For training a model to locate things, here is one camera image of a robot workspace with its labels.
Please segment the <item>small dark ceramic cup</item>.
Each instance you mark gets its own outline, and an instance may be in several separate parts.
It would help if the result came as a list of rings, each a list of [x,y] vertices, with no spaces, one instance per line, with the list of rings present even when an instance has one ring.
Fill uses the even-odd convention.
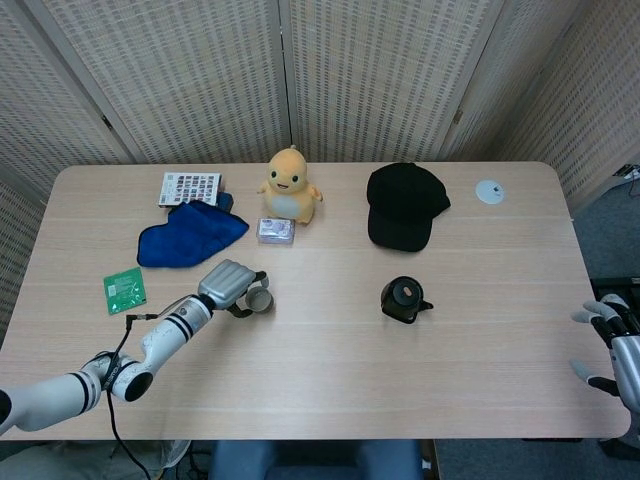
[[[274,304],[274,299],[269,290],[262,286],[249,289],[244,297],[246,307],[253,313],[265,314]]]

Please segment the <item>black teapot with lid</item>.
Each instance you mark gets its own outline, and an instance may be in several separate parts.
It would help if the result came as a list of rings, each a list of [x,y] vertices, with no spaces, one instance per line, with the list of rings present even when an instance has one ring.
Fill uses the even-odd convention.
[[[382,312],[404,324],[413,324],[420,312],[433,308],[434,305],[424,298],[421,284],[409,276],[393,279],[381,293]]]

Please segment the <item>woven folding screen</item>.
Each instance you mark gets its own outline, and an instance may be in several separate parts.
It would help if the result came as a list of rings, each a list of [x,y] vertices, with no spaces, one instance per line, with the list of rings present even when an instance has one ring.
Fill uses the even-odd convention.
[[[76,165],[640,163],[640,0],[0,0],[0,347]]]

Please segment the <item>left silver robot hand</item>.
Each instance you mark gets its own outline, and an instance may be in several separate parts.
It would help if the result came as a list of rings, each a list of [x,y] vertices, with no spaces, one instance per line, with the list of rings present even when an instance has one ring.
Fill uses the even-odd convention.
[[[197,295],[210,310],[225,310],[235,318],[247,318],[254,313],[246,307],[244,297],[256,286],[268,289],[269,278],[264,271],[256,272],[226,259],[200,281]]]

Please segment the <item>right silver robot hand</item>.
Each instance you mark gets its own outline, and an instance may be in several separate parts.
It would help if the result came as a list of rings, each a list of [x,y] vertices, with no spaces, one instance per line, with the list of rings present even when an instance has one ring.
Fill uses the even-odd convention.
[[[613,379],[592,373],[581,361],[569,361],[574,373],[587,385],[621,399],[623,405],[640,416],[640,321],[627,302],[617,294],[590,300],[571,314],[577,323],[591,325],[606,345]]]

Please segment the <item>green foil packet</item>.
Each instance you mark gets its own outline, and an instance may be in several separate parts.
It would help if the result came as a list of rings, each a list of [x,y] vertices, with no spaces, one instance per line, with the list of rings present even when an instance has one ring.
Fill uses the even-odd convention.
[[[103,287],[109,315],[146,303],[147,295],[139,267],[104,277]]]

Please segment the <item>blue microfibre cloth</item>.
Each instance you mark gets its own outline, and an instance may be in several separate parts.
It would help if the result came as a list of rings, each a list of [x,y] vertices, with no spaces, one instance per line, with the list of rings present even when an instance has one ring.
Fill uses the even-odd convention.
[[[244,236],[242,218],[202,201],[181,203],[167,221],[144,229],[137,262],[146,268],[189,268],[226,249]]]

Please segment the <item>blue robot base seat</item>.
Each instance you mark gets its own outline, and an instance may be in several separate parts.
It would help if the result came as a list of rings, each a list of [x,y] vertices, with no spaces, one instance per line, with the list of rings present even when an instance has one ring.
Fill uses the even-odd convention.
[[[417,440],[219,440],[208,480],[423,480]]]

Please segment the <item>colour swatch card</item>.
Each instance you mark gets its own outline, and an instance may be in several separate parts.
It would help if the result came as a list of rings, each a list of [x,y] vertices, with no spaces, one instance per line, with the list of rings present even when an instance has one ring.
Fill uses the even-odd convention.
[[[165,172],[157,204],[167,208],[201,201],[215,206],[221,181],[220,173]]]

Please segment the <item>black baseball cap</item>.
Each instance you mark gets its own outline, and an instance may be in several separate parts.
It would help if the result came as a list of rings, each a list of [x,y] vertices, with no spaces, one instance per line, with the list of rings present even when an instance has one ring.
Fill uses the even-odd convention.
[[[409,253],[426,247],[434,219],[451,207],[443,182],[414,163],[391,163],[375,170],[366,198],[369,239]]]

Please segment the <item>yellow plush dinosaur toy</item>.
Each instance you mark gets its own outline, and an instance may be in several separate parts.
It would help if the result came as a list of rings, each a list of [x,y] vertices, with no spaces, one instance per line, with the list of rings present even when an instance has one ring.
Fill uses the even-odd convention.
[[[263,195],[269,213],[309,224],[315,204],[324,198],[320,189],[308,179],[307,162],[302,153],[294,145],[280,150],[268,162],[266,174],[257,193]]]

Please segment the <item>small clear plastic box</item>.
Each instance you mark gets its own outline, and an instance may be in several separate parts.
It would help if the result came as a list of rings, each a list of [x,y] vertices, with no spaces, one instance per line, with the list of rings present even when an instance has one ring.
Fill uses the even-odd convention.
[[[295,237],[295,221],[279,218],[260,218],[256,237],[261,244],[292,244]]]

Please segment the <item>olive grey fabric bundle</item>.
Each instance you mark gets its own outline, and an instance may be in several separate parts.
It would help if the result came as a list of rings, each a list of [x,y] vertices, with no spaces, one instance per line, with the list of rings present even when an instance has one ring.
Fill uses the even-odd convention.
[[[0,448],[0,480],[158,480],[190,440],[10,442]]]

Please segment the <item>black metal stand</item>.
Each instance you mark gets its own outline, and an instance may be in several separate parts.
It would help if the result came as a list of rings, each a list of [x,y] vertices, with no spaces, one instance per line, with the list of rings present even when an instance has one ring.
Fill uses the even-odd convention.
[[[640,302],[640,277],[595,278],[590,282],[596,299],[617,294],[627,303]]]

